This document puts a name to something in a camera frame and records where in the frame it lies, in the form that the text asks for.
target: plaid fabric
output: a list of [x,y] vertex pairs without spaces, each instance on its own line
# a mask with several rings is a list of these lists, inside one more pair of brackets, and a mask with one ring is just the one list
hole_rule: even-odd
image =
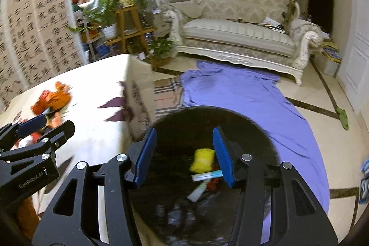
[[156,120],[183,107],[183,88],[180,77],[154,82]]

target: yellow package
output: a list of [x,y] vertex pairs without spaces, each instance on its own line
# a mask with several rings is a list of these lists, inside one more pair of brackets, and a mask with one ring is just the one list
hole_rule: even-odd
[[206,173],[213,170],[215,150],[201,148],[195,151],[194,162],[190,167],[190,171],[195,173]]

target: silver screw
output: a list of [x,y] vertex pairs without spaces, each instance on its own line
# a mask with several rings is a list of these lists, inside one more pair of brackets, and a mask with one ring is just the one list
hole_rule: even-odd
[[127,158],[128,158],[128,157],[127,157],[127,155],[126,155],[126,154],[124,154],[124,153],[122,153],[122,154],[119,154],[119,155],[117,156],[117,161],[119,161],[119,162],[123,162],[123,161],[125,161]]
[[283,162],[282,166],[283,168],[288,169],[288,170],[292,169],[293,167],[293,165],[290,162]]
[[84,169],[86,166],[87,166],[87,164],[86,164],[85,162],[79,162],[79,163],[77,164],[77,169],[82,170],[82,169]]
[[252,160],[252,156],[248,153],[244,153],[243,155],[241,155],[241,159],[243,159],[246,162],[249,162]]

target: purple cloth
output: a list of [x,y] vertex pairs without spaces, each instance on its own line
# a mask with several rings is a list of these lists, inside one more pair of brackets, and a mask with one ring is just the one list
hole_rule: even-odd
[[[221,64],[198,62],[200,70],[181,76],[184,104],[209,105],[238,112],[255,121],[272,140],[281,162],[291,162],[328,213],[329,186],[322,155],[304,117],[276,86],[278,75]],[[261,243],[269,240],[271,214]]]

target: storage box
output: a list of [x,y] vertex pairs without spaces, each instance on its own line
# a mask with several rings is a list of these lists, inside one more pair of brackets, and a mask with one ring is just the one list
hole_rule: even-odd
[[314,63],[321,72],[330,76],[334,76],[339,67],[339,63],[329,60],[322,53],[315,53]]

